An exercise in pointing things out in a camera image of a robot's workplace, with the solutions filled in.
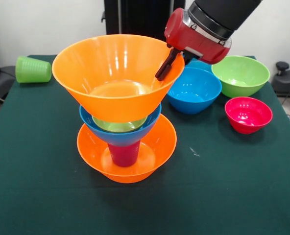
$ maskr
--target light green bowl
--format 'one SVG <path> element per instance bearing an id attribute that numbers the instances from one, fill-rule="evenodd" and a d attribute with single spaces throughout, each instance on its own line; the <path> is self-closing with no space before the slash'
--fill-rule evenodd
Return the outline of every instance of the light green bowl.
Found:
<path id="1" fill-rule="evenodd" d="M 93 116 L 92 116 L 92 119 L 99 128 L 105 131 L 114 132 L 114 133 L 124 133 L 124 132 L 131 132 L 131 131 L 135 131 L 139 129 L 144 124 L 147 117 L 138 121 L 130 121 L 130 122 L 124 122 L 124 123 L 106 122 L 106 121 L 97 119 L 96 117 L 93 117 Z"/>
<path id="2" fill-rule="evenodd" d="M 269 80 L 270 72 L 261 62 L 245 56 L 227 56 L 212 65 L 227 97 L 251 96 Z"/>

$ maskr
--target inside of bowl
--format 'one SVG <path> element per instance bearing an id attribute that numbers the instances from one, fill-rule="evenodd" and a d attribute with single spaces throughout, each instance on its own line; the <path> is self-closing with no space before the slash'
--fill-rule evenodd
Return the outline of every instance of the inside of bowl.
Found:
<path id="1" fill-rule="evenodd" d="M 231 99 L 226 106 L 230 117 L 251 126 L 264 125 L 272 118 L 269 107 L 256 99 Z"/>
<path id="2" fill-rule="evenodd" d="M 99 126 L 101 129 L 109 132 L 130 132 L 135 131 L 141 127 L 141 125 L 144 124 L 146 121 L 146 118 L 143 118 L 138 121 L 130 121 L 130 122 L 124 122 L 124 123 L 115 123 L 115 122 L 106 122 L 99 120 L 95 117 L 92 117 L 93 121 L 96 123 L 97 126 Z"/>
<path id="3" fill-rule="evenodd" d="M 221 83 L 213 74 L 185 68 L 168 94 L 186 102 L 201 102 L 217 97 L 220 92 Z"/>
<path id="4" fill-rule="evenodd" d="M 212 71 L 221 81 L 241 87 L 263 84 L 270 77 L 266 66 L 243 56 L 227 56 L 213 65 Z"/>
<path id="5" fill-rule="evenodd" d="M 63 50 L 53 62 L 53 74 L 65 87 L 101 97 L 150 93 L 181 73 L 181 55 L 163 82 L 155 74 L 170 49 L 166 43 L 139 35 L 106 35 Z"/>

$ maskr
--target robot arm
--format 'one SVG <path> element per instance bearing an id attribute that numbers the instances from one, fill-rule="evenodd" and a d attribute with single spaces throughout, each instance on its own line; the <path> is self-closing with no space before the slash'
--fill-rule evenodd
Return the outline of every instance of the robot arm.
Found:
<path id="1" fill-rule="evenodd" d="M 231 47 L 231 35 L 262 0 L 194 0 L 188 10 L 176 9 L 170 16 L 165 37 L 170 55 L 156 73 L 163 80 L 176 55 L 185 63 L 193 58 L 208 64 L 221 61 Z"/>

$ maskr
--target bowl rim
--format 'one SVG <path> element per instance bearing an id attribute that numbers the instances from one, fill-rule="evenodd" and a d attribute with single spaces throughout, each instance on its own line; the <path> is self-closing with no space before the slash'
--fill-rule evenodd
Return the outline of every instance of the bowl rim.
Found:
<path id="1" fill-rule="evenodd" d="M 76 42 L 76 43 L 73 43 L 71 45 L 69 45 L 68 47 L 64 48 L 62 51 L 60 51 L 57 56 L 55 57 L 55 59 L 53 60 L 52 62 L 52 65 L 51 65 L 51 71 L 52 71 L 52 75 L 53 77 L 55 78 L 55 80 L 64 88 L 66 88 L 67 90 L 70 90 L 74 93 L 77 93 L 79 95 L 83 95 L 83 96 L 86 96 L 86 97 L 93 97 L 93 98 L 102 98 L 102 99 L 127 99 L 127 98 L 134 98 L 134 97 L 139 97 L 139 96 L 145 96 L 145 95 L 149 95 L 149 94 L 153 94 L 153 93 L 156 93 L 166 87 L 168 87 L 169 85 L 171 85 L 172 83 L 174 83 L 174 80 L 170 81 L 169 83 L 166 83 L 164 84 L 163 86 L 161 86 L 159 89 L 157 90 L 154 90 L 152 92 L 149 92 L 149 93 L 145 93 L 145 94 L 139 94 L 139 95 L 130 95 L 130 96 L 123 96 L 123 97 L 106 97 L 106 96 L 98 96 L 98 95 L 91 95 L 91 94 L 86 94 L 86 93 L 82 93 L 82 92 L 79 92 L 73 88 L 70 88 L 68 86 L 66 86 L 65 84 L 63 84 L 61 82 L 61 80 L 59 78 L 57 78 L 56 76 L 56 72 L 55 72 L 55 64 L 57 63 L 57 59 L 59 59 L 59 57 L 61 57 L 61 54 L 63 52 L 65 52 L 66 50 L 68 50 L 69 48 L 77 45 L 77 44 L 81 44 L 81 43 L 84 43 L 86 41 L 90 41 L 90 40 L 97 40 L 99 38 L 104 38 L 104 37 L 138 37 L 138 38 L 148 38 L 150 40 L 153 40 L 153 41 L 158 41 L 159 43 L 165 45 L 166 43 L 159 40 L 159 39 L 155 39 L 155 38 L 151 38 L 151 37 L 147 37 L 147 36 L 142 36 L 142 35 L 136 35 L 136 34 L 110 34 L 110 35 L 101 35 L 101 36 L 95 36 L 95 37 L 91 37 L 91 38 L 87 38 L 87 39 L 84 39 L 84 40 L 81 40 L 79 42 Z M 184 69 L 184 58 L 181 54 L 178 54 L 177 57 L 181 57 L 181 61 L 182 61 L 182 64 L 183 64 L 183 68 L 182 68 L 182 71 L 179 73 L 179 76 L 181 75 L 181 73 L 183 72 L 183 69 Z"/>
<path id="2" fill-rule="evenodd" d="M 261 125 L 255 125 L 255 126 L 252 126 L 252 125 L 249 125 L 249 124 L 245 124 L 245 123 L 239 123 L 239 122 L 236 121 L 233 117 L 231 117 L 231 116 L 228 114 L 228 112 L 227 112 L 227 105 L 228 105 L 232 100 L 235 100 L 235 99 L 249 99 L 249 100 L 255 100 L 255 101 L 258 101 L 259 103 L 261 103 L 262 105 L 264 105 L 264 106 L 267 107 L 267 109 L 268 109 L 269 112 L 270 112 L 270 119 L 269 119 L 267 122 L 265 122 L 264 124 L 261 124 Z M 224 111 L 225 111 L 226 115 L 228 116 L 228 118 L 230 118 L 231 120 L 236 121 L 237 123 L 239 123 L 239 124 L 241 124 L 241 125 L 243 125 L 243 126 L 249 126 L 249 127 L 264 127 L 264 126 L 268 125 L 268 124 L 272 121 L 272 118 L 273 118 L 273 112 L 272 112 L 271 108 L 270 108 L 267 104 L 265 104 L 264 102 L 262 102 L 262 101 L 259 100 L 259 99 L 255 99 L 255 98 L 247 97 L 247 96 L 234 97 L 234 98 L 228 100 L 228 101 L 225 103 L 225 105 L 224 105 Z"/>
<path id="3" fill-rule="evenodd" d="M 213 97 L 210 98 L 210 99 L 206 99 L 206 100 L 203 100 L 203 101 L 184 101 L 184 100 L 178 99 L 178 98 L 176 98 L 175 96 L 173 96 L 173 95 L 170 94 L 171 89 L 172 89 L 172 87 L 171 87 L 170 90 L 169 90 L 168 93 L 167 93 L 167 96 L 170 96 L 171 98 L 176 99 L 176 100 L 179 100 L 179 101 L 181 101 L 181 102 L 191 103 L 191 104 L 198 104 L 198 103 L 204 103 L 204 102 L 208 102 L 208 101 L 211 101 L 211 100 L 213 100 L 213 99 L 216 99 L 216 98 L 220 95 L 220 93 L 221 93 L 221 91 L 222 91 L 222 84 L 221 84 L 221 81 L 219 80 L 219 78 L 218 78 L 216 75 L 214 75 L 213 73 L 211 73 L 211 72 L 209 72 L 209 71 L 207 71 L 207 70 L 201 69 L 201 68 L 185 67 L 184 70 L 200 70 L 200 71 L 203 71 L 203 72 L 205 72 L 205 73 L 209 73 L 210 75 L 212 75 L 212 77 L 215 78 L 216 81 L 218 81 L 219 86 L 220 86 L 220 89 L 219 89 L 218 94 L 215 95 L 215 96 L 213 96 Z"/>
<path id="4" fill-rule="evenodd" d="M 233 87 L 240 87 L 240 88 L 254 88 L 254 87 L 258 87 L 258 86 L 264 85 L 264 84 L 265 84 L 266 82 L 268 82 L 268 80 L 270 79 L 270 71 L 269 71 L 269 69 L 267 68 L 267 66 L 264 65 L 262 62 L 260 62 L 260 61 L 258 61 L 258 60 L 255 60 L 255 59 L 252 59 L 252 58 L 247 57 L 247 56 L 242 56 L 242 55 L 228 55 L 228 56 L 224 57 L 224 59 L 225 59 L 225 58 L 232 58 L 232 57 L 244 58 L 245 60 L 251 60 L 251 61 L 255 61 L 256 63 L 259 63 L 260 65 L 262 65 L 262 66 L 267 70 L 267 72 L 268 72 L 268 78 L 266 79 L 266 81 L 264 81 L 264 82 L 262 82 L 262 83 L 260 83 L 260 84 L 257 84 L 257 85 L 253 85 L 253 86 L 241 86 L 241 85 L 231 84 L 231 83 L 228 83 L 228 82 L 226 82 L 226 81 L 223 81 L 222 79 L 220 79 L 220 77 L 218 77 L 218 76 L 215 75 L 213 67 L 214 67 L 216 64 L 214 64 L 214 65 L 212 65 L 212 72 L 213 72 L 213 74 L 214 74 L 216 77 L 218 77 L 218 79 L 219 79 L 221 82 L 223 82 L 223 83 L 225 83 L 225 84 L 228 84 L 228 85 L 231 85 L 231 86 L 233 86 Z"/>
<path id="5" fill-rule="evenodd" d="M 138 132 L 140 132 L 140 131 L 142 131 L 142 130 L 144 130 L 144 129 L 146 129 L 147 127 L 150 127 L 153 123 L 155 123 L 157 120 L 158 120 L 158 118 L 159 118 L 159 116 L 160 116 L 160 114 L 161 114 L 161 109 L 162 109 L 162 105 L 161 105 L 161 103 L 159 103 L 159 105 L 157 106 L 157 108 L 156 109 L 158 109 L 158 111 L 159 111 L 159 115 L 157 115 L 157 117 L 152 121 L 152 123 L 150 123 L 147 127 L 145 127 L 144 129 L 142 129 L 142 126 L 139 128 L 139 129 L 137 129 L 137 130 L 135 130 L 135 131 L 130 131 L 130 132 L 108 132 L 108 131 L 106 131 L 106 130 L 104 130 L 104 129 L 102 129 L 102 128 L 100 128 L 99 126 L 97 126 L 97 124 L 93 121 L 93 118 L 92 118 L 92 115 L 89 113 L 89 112 L 87 112 L 89 115 L 90 115 L 90 118 L 92 119 L 92 121 L 95 123 L 95 125 L 99 128 L 99 129 L 96 129 L 95 127 L 92 127 L 85 119 L 84 119 L 84 117 L 83 117 L 83 115 L 82 115 L 82 112 L 81 112 L 81 109 L 83 109 L 85 112 L 87 112 L 87 110 L 82 106 L 82 105 L 80 105 L 80 107 L 79 107 L 79 112 L 80 112 L 80 117 L 81 117 L 81 119 L 82 119 L 82 121 L 84 122 L 84 124 L 85 125 L 87 125 L 87 127 L 90 129 L 90 128 L 92 128 L 94 131 L 96 131 L 97 133 L 99 133 L 99 134 L 107 134 L 107 135 L 110 135 L 110 136 L 126 136 L 126 135 L 131 135 L 132 133 L 133 134 L 135 134 L 135 133 L 138 133 Z"/>
<path id="6" fill-rule="evenodd" d="M 140 175 L 145 175 L 145 174 L 148 174 L 148 173 L 151 173 L 151 172 L 154 172 L 155 170 L 157 170 L 159 167 L 161 167 L 163 164 L 165 164 L 170 158 L 171 156 L 173 155 L 174 151 L 175 151 L 175 148 L 176 148 L 176 144 L 178 142 L 178 137 L 176 135 L 176 130 L 174 128 L 174 125 L 172 124 L 172 122 L 163 114 L 159 114 L 158 118 L 162 118 L 162 119 L 165 119 L 165 121 L 168 122 L 168 124 L 170 124 L 170 126 L 172 126 L 172 132 L 174 133 L 174 137 L 175 137 L 175 144 L 174 146 L 172 147 L 172 151 L 171 151 L 171 154 L 165 159 L 163 160 L 163 162 L 158 165 L 157 167 L 154 167 L 153 169 L 147 171 L 147 172 L 144 172 L 142 174 L 134 174 L 134 175 L 117 175 L 117 174 L 112 174 L 112 173 L 108 173 L 108 172 L 105 172 L 105 171 L 102 171 L 102 170 L 99 170 L 97 169 L 96 167 L 93 167 L 91 164 L 89 164 L 83 157 L 82 157 L 82 152 L 79 150 L 79 136 L 80 136 L 80 131 L 82 130 L 82 128 L 84 128 L 85 124 L 83 124 L 77 134 L 77 138 L 76 138 L 76 145 L 77 145 L 77 149 L 81 155 L 81 158 L 90 166 L 92 167 L 93 169 L 97 170 L 98 172 L 102 173 L 102 174 L 107 174 L 107 175 L 111 175 L 111 176 L 118 176 L 118 177 L 133 177 L 133 176 L 140 176 Z"/>

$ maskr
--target orange bowl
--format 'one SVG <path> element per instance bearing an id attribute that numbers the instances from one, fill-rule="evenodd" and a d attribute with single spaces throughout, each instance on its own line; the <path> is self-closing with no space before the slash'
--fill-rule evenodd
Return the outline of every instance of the orange bowl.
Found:
<path id="1" fill-rule="evenodd" d="M 64 49 L 52 64 L 55 79 L 93 116 L 107 122 L 140 120 L 152 113 L 184 68 L 179 54 L 159 82 L 166 43 L 139 35 L 106 35 Z"/>
<path id="2" fill-rule="evenodd" d="M 147 178 L 173 154 L 176 132 L 171 122 L 160 114 L 151 131 L 141 139 L 136 163 L 120 167 L 113 163 L 107 143 L 84 124 L 77 136 L 77 148 L 83 160 L 109 179 L 119 183 L 135 183 Z"/>

